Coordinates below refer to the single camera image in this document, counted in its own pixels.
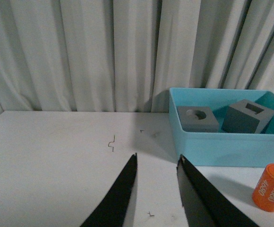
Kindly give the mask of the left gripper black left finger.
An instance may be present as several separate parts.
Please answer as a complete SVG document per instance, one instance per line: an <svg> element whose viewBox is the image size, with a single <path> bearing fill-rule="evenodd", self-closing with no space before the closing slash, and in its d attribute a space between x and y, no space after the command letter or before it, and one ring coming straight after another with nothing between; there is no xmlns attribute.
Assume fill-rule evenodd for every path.
<svg viewBox="0 0 274 227"><path fill-rule="evenodd" d="M81 224L82 227L123 227L137 175L137 154L133 154L115 182Z"/></svg>

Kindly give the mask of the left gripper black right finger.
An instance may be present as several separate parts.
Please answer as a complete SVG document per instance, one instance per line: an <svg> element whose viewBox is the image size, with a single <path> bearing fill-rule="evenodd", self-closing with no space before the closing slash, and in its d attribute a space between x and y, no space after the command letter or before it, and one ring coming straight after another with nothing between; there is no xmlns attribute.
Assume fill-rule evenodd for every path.
<svg viewBox="0 0 274 227"><path fill-rule="evenodd" d="M182 206L190 227L257 227L183 155L177 164Z"/></svg>

